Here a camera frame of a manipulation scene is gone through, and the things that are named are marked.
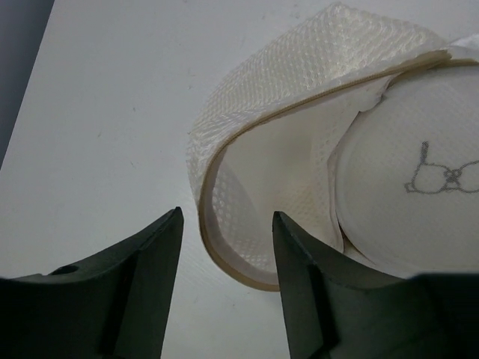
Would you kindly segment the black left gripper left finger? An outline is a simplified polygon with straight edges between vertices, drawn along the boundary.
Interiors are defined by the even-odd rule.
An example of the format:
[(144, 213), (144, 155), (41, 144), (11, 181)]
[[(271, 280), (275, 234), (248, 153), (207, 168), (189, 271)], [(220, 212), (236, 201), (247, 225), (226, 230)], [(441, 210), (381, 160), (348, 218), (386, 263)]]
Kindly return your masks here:
[(172, 209), (50, 274), (1, 280), (3, 358), (159, 358), (183, 238)]

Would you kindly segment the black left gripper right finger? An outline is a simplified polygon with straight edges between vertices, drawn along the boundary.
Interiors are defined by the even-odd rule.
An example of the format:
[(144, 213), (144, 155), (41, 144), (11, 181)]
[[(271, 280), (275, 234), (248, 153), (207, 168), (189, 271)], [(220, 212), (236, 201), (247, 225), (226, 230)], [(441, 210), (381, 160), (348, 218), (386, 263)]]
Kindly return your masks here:
[(478, 276), (400, 279), (315, 239), (283, 212), (272, 219), (292, 358), (476, 358)]

